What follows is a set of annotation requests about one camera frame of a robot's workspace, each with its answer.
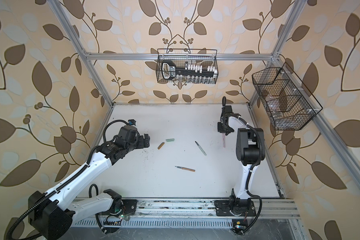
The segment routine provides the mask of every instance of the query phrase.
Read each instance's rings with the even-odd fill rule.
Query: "leaf pattern wallpaper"
[[[151,48],[271,53],[294,3],[292,0],[60,2],[86,51],[96,53],[150,53]]]
[[[360,0],[308,0],[280,56],[360,161]],[[254,111],[312,240],[360,239],[360,190],[314,123],[275,131],[260,101]]]
[[[156,62],[98,60],[95,68],[115,103],[246,103],[254,87],[251,75],[262,61],[219,61],[216,84],[157,82]]]
[[[84,162],[108,110],[94,89],[46,1],[0,0],[0,238],[29,195]]]

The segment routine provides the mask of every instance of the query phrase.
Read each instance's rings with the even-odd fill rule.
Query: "wire basket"
[[[291,68],[271,67],[252,74],[254,88],[264,105],[275,130],[301,130],[316,114],[322,110],[321,104],[312,95],[307,86],[296,86],[288,74]],[[319,107],[312,106],[301,91],[312,96]]]
[[[159,48],[156,76],[158,83],[216,84],[219,75],[217,50]]]

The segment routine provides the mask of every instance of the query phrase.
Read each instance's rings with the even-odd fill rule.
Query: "robotic arm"
[[[124,122],[126,126],[121,127],[119,134],[114,136],[111,141],[105,141],[106,129],[115,122]],[[11,226],[6,239],[13,240],[14,229],[27,215],[29,223],[38,230],[39,234],[24,238],[25,240],[40,236],[44,236],[48,240],[56,240],[71,225],[84,218],[105,211],[118,214],[122,206],[121,195],[111,189],[86,200],[75,203],[72,201],[92,180],[127,153],[134,149],[149,147],[149,135],[140,136],[137,128],[133,126],[135,123],[136,121],[133,119],[128,122],[116,120],[109,123],[103,132],[104,143],[91,150],[85,164],[45,193],[36,191],[29,197],[29,209]],[[97,223],[102,231],[106,232],[99,220]]]
[[[237,131],[236,157],[241,162],[241,177],[232,189],[229,201],[215,201],[216,214],[218,216],[255,216],[249,225],[235,225],[232,229],[236,234],[243,235],[255,223],[260,215],[262,201],[261,197],[250,193],[252,184],[251,175],[256,171],[258,165],[264,160],[264,133],[261,128],[251,127],[239,114],[233,113],[232,106],[226,106],[226,98],[223,97],[220,122],[217,131],[225,135]],[[252,198],[260,201],[257,214],[254,212]]]

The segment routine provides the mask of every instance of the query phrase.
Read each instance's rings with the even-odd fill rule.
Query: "black motor joint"
[[[134,126],[135,120],[128,120],[128,123],[129,125],[120,128],[119,134],[115,135],[111,141],[104,142],[96,149],[96,152],[105,154],[105,158],[109,158],[112,165],[134,149],[149,147],[149,135],[144,134],[143,137],[139,134]]]

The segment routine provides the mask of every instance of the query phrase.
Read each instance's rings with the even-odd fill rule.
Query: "white table surface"
[[[234,104],[232,109],[253,126],[246,105]],[[122,197],[228,197],[240,177],[241,162],[235,153],[236,131],[225,137],[223,148],[222,134],[217,132],[220,115],[221,104],[116,105],[109,122],[135,119],[140,135],[149,134],[150,147],[131,151],[92,183],[101,192],[110,188]],[[107,139],[118,134],[122,125],[111,125]],[[175,141],[166,142],[169,138]],[[252,194],[279,197],[266,159],[252,177]],[[79,197],[87,195],[88,188]]]

